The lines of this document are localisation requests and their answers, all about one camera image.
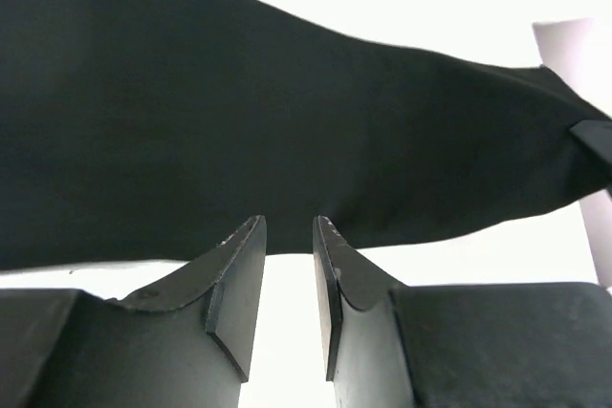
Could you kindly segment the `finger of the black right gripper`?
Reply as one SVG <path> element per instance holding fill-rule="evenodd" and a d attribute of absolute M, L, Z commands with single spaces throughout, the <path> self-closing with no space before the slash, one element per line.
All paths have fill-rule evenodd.
<path fill-rule="evenodd" d="M 584 120 L 570 128 L 571 134 L 592 152 L 599 162 L 611 166 L 611 121 Z"/>

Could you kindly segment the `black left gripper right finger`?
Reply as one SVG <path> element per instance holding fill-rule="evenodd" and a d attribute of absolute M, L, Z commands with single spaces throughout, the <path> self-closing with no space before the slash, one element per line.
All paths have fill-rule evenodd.
<path fill-rule="evenodd" d="M 339 407 L 607 407 L 611 297 L 582 282 L 410 287 L 313 222 Z"/>

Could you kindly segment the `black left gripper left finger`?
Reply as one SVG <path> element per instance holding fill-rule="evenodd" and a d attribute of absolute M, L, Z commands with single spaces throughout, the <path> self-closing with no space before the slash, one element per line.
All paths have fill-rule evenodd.
<path fill-rule="evenodd" d="M 266 222 L 121 300 L 1 292 L 5 407 L 234 407 L 248 380 Z"/>

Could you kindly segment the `black tank top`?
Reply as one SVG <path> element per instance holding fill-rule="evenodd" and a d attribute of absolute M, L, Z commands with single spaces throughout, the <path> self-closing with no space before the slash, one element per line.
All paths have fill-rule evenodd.
<path fill-rule="evenodd" d="M 1 0 L 1 267 L 189 260 L 252 215 L 443 241 L 604 189 L 552 70 L 362 41 L 256 0 Z"/>

